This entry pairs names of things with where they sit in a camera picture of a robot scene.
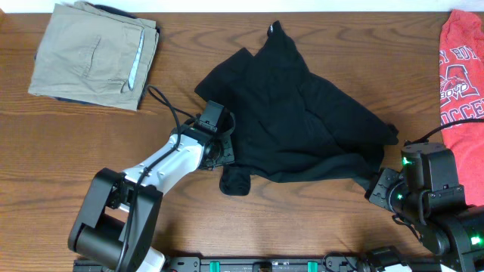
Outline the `black polo shirt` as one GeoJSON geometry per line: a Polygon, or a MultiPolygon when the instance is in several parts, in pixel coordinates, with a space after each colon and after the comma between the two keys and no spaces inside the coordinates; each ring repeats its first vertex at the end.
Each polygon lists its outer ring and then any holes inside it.
{"type": "Polygon", "coordinates": [[[250,192],[252,176],[276,183],[353,178],[378,172],[398,131],[332,82],[315,75],[279,22],[256,54],[240,49],[196,87],[235,117],[234,161],[220,190],[250,192]]]}

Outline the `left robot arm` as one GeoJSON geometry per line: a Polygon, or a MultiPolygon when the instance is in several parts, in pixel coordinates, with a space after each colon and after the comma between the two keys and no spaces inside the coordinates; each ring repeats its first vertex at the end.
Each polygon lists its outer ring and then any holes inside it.
{"type": "Polygon", "coordinates": [[[69,249],[114,271],[162,270],[166,257],[151,246],[162,198],[185,175],[232,163],[231,133],[183,125],[137,166],[101,169],[70,232],[69,249]]]}

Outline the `red printed t-shirt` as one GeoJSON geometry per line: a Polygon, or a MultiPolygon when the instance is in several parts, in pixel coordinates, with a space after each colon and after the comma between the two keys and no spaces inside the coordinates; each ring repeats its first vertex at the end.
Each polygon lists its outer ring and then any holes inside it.
{"type": "MultiPolygon", "coordinates": [[[[474,13],[453,10],[439,40],[441,123],[483,118],[483,31],[474,13]]],[[[483,124],[446,128],[444,144],[455,155],[469,205],[483,204],[483,124]]]]}

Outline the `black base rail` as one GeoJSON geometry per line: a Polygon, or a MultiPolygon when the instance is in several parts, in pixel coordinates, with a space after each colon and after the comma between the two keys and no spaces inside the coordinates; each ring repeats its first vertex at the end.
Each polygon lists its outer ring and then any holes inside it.
{"type": "MultiPolygon", "coordinates": [[[[74,272],[107,272],[114,271],[90,260],[75,260],[74,272]]],[[[198,258],[179,257],[169,259],[162,268],[140,267],[138,271],[162,272],[322,272],[322,271],[451,271],[440,264],[428,260],[417,260],[397,263],[382,268],[370,268],[356,257],[329,255],[323,258],[289,258],[289,259],[250,259],[250,258],[198,258]]]]}

